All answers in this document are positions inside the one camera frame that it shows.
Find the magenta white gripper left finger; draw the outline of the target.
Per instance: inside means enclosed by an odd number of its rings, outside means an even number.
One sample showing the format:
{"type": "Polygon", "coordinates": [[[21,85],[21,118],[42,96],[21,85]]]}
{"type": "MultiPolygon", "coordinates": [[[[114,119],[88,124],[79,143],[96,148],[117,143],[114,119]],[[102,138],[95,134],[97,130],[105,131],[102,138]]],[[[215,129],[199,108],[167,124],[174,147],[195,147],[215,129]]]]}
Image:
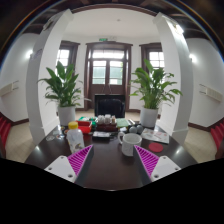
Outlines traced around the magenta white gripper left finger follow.
{"type": "Polygon", "coordinates": [[[60,155],[45,171],[72,183],[83,183],[94,155],[94,147],[89,145],[66,157],[60,155]]]}

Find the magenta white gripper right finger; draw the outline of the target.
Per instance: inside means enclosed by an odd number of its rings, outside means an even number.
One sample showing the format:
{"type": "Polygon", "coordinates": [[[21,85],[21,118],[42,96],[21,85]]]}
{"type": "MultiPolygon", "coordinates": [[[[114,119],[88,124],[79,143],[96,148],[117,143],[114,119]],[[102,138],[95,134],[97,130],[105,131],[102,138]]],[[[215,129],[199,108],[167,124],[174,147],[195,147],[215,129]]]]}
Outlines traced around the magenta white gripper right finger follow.
{"type": "Polygon", "coordinates": [[[133,155],[143,182],[154,182],[180,170],[169,157],[159,157],[137,145],[134,146],[133,155]]]}

